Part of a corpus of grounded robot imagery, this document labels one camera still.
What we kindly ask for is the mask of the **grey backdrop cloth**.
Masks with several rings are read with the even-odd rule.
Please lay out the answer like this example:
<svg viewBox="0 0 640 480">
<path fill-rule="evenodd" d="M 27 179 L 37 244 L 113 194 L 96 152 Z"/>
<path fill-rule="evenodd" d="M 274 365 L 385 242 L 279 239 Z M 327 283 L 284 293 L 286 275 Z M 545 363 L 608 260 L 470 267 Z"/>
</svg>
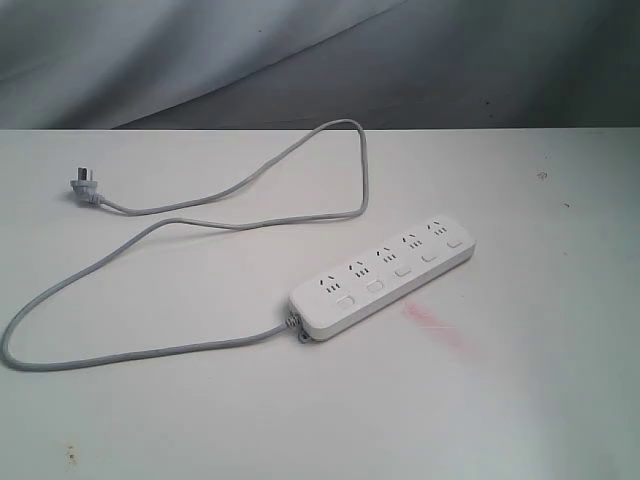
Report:
<svg viewBox="0 0 640 480">
<path fill-rule="evenodd" d="M 621 127 L 635 1 L 5 1 L 5 129 Z"/>
</svg>

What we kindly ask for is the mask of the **grey wall plug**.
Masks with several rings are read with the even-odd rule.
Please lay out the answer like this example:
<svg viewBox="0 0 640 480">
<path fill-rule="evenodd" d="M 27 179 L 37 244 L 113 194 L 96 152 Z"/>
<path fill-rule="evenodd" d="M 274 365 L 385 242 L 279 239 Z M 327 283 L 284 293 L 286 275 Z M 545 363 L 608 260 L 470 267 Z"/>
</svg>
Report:
<svg viewBox="0 0 640 480">
<path fill-rule="evenodd" d="M 79 204 L 100 206 L 103 203 L 103 196 L 98 191 L 98 182 L 94 179 L 91 169 L 78 167 L 77 176 L 70 180 L 70 186 Z"/>
</svg>

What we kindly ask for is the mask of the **white five-socket power strip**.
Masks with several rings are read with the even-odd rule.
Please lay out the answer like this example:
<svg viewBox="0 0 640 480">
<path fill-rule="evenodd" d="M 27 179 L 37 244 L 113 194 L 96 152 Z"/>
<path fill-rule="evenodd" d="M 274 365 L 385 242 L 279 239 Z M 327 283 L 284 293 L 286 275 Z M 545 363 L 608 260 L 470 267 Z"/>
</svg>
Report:
<svg viewBox="0 0 640 480">
<path fill-rule="evenodd" d="M 463 264 L 475 247 L 455 220 L 431 218 L 296 287 L 287 324 L 302 342 L 329 340 Z"/>
</svg>

